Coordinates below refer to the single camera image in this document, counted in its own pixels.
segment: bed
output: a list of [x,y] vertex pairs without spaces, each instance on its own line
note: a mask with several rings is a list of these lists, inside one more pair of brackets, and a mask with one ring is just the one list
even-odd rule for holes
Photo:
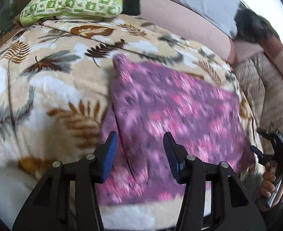
[[[141,0],[141,15],[135,17],[41,21],[20,29],[0,47],[0,167],[18,168],[10,178],[20,178],[23,173],[28,185],[24,198],[53,161],[79,160],[102,141],[102,119],[117,54],[131,61],[154,61],[236,93],[241,126],[249,143],[262,149],[250,104],[230,66],[222,60],[233,56],[233,42],[194,12],[192,18],[215,32],[216,38],[203,37],[197,26],[191,35],[202,43],[177,36],[161,28],[160,22],[156,25],[155,18],[151,20],[149,10],[144,10],[146,2],[149,0]],[[254,161],[237,172],[244,179],[262,169]],[[74,197],[74,185],[71,192]],[[210,202],[207,190],[205,216],[210,213]],[[151,230],[175,226],[181,203],[181,196],[163,197],[138,204],[102,205],[100,210],[106,229]],[[0,206],[0,213],[6,211],[9,208]],[[13,211],[11,218],[5,219],[9,227],[18,207]]]

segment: black device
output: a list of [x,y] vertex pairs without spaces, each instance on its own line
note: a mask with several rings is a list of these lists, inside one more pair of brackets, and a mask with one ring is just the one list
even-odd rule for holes
[[244,185],[227,162],[205,163],[176,144],[172,134],[163,137],[173,178],[186,184],[175,231],[200,231],[203,225],[206,181],[211,181],[209,231],[265,231],[262,216]]
[[265,155],[256,146],[252,145],[250,149],[257,155],[258,163],[265,166],[267,162],[275,162],[277,167],[275,171],[276,179],[273,183],[275,185],[274,192],[271,193],[269,198],[261,197],[264,205],[270,208],[272,207],[283,179],[283,134],[281,134],[278,129],[275,129],[273,132],[268,132],[262,128],[257,128],[257,133],[266,140],[269,140],[274,150],[274,155]]
[[[265,231],[256,205],[228,163],[214,165],[188,155],[170,132],[165,133],[163,144],[173,177],[179,184],[186,183],[176,231],[202,229],[206,181],[212,182],[211,227],[207,230]],[[13,231],[76,230],[68,218],[72,180],[76,182],[78,231],[104,231],[95,183],[104,183],[108,177],[116,147],[117,135],[111,132],[104,144],[78,162],[54,162],[20,210]]]

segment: green patterned pillow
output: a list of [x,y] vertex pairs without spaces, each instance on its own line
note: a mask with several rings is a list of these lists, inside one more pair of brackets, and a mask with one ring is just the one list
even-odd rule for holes
[[26,25],[57,15],[110,18],[121,12],[122,0],[31,0],[20,21]]

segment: leaf-patterned blanket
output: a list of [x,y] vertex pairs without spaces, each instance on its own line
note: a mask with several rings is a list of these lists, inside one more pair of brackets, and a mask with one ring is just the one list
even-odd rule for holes
[[[21,30],[0,48],[0,166],[16,164],[40,179],[53,161],[74,162],[93,152],[101,142],[116,73],[112,59],[118,53],[234,91],[242,127],[250,143],[259,143],[250,107],[230,67],[202,44],[127,15],[103,21],[48,20]],[[256,166],[247,169],[252,172]],[[180,206],[181,199],[175,199],[102,206],[101,211],[105,227],[115,228],[120,212],[134,218],[138,208],[150,229],[175,224]]]

